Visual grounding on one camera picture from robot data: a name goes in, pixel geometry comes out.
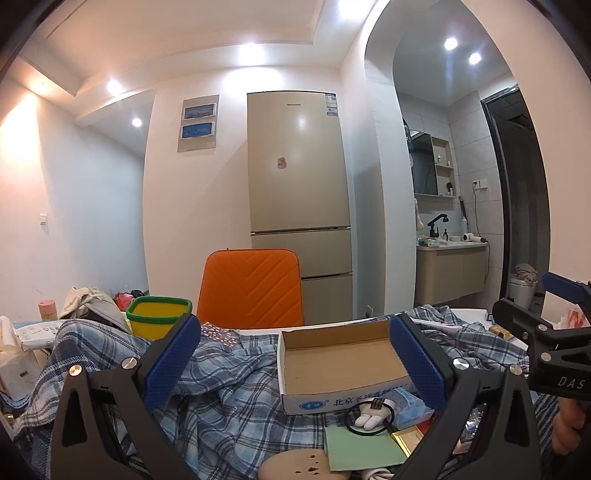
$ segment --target plastic bag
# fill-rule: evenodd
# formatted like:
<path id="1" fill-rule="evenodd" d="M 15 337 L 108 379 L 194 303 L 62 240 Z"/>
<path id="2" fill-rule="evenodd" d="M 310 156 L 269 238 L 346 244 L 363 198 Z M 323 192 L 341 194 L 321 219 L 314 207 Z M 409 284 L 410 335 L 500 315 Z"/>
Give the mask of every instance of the plastic bag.
<path id="1" fill-rule="evenodd" d="M 587 317 L 578 305 L 573 305 L 571 308 L 569 308 L 566 316 L 560 318 L 560 323 L 558 325 L 561 329 L 582 328 L 590 326 Z"/>

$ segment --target clothing pile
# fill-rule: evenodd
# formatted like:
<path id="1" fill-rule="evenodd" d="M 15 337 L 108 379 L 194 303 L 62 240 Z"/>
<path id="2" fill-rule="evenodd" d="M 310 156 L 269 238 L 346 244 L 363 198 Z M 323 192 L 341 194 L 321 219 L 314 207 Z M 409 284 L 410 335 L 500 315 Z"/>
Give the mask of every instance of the clothing pile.
<path id="1" fill-rule="evenodd" d="M 407 313 L 413 318 L 460 327 L 441 331 L 436 325 L 420 325 L 425 335 L 452 358 L 466 358 L 476 368 L 500 371 L 518 364 L 528 371 L 523 350 L 480 324 L 460 320 L 448 307 L 424 306 Z M 173 396 L 163 410 L 155 412 L 164 432 L 199 478 L 254 480 L 263 461 L 276 453 L 324 448 L 324 427 L 343 425 L 345 414 L 292 416 L 282 411 L 277 335 L 241 336 L 228 330 L 225 336 L 226 341 L 219 342 L 204 332 Z M 235 345 L 228 341 L 230 336 Z M 64 324 L 30 405 L 15 425 L 17 446 L 41 476 L 49 478 L 51 430 L 69 366 L 80 364 L 90 372 L 114 368 L 126 357 L 141 356 L 149 344 L 149 340 L 88 320 Z M 540 396 L 536 411 L 547 462 L 556 399 Z M 145 472 L 123 422 L 114 411 L 109 414 L 130 465 Z M 450 462 L 446 470 L 453 469 L 457 461 Z"/>

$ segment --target refrigerator door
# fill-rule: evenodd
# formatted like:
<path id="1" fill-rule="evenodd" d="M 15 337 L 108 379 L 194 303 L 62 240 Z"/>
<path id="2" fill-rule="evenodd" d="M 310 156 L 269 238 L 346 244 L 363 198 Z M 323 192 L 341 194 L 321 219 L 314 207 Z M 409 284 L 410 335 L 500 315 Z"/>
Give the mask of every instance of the refrigerator door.
<path id="1" fill-rule="evenodd" d="M 353 320 L 353 275 L 302 280 L 304 325 Z"/>
<path id="2" fill-rule="evenodd" d="M 263 92 L 247 99 L 251 231 L 349 226 L 343 140 L 327 96 Z"/>
<path id="3" fill-rule="evenodd" d="M 300 275 L 350 273 L 351 230 L 321 230 L 252 235 L 253 248 L 285 248 L 297 255 Z"/>

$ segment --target green bucket rim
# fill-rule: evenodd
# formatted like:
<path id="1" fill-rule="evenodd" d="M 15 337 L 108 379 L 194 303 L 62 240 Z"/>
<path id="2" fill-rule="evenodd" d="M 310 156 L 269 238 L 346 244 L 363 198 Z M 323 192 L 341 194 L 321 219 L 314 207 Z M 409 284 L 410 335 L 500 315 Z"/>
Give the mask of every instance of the green bucket rim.
<path id="1" fill-rule="evenodd" d="M 157 296 L 137 297 L 133 302 L 131 302 L 131 305 L 129 305 L 129 307 L 127 308 L 127 312 L 126 312 L 127 319 L 130 322 L 152 323 L 152 324 L 157 324 L 157 325 L 170 325 L 172 323 L 175 323 L 178 320 L 178 318 L 180 317 L 180 315 L 178 317 L 145 317 L 143 315 L 136 315 L 135 313 L 133 313 L 133 311 L 135 310 L 137 305 L 139 305 L 140 303 L 146 303 L 146 302 L 174 303 L 176 305 L 185 305 L 187 308 L 185 309 L 185 311 L 181 315 L 183 315 L 185 313 L 191 313 L 193 311 L 193 302 L 191 302 L 191 300 L 188 300 L 188 299 L 180 299 L 177 297 L 157 297 Z"/>

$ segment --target orange chair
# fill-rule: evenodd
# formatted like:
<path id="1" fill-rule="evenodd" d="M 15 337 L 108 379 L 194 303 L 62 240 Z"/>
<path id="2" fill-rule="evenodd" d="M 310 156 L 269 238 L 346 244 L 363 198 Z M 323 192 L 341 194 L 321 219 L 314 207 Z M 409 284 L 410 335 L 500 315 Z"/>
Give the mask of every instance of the orange chair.
<path id="1" fill-rule="evenodd" d="M 283 249 L 212 253 L 205 262 L 197 318 L 232 329 L 303 325 L 297 256 Z"/>

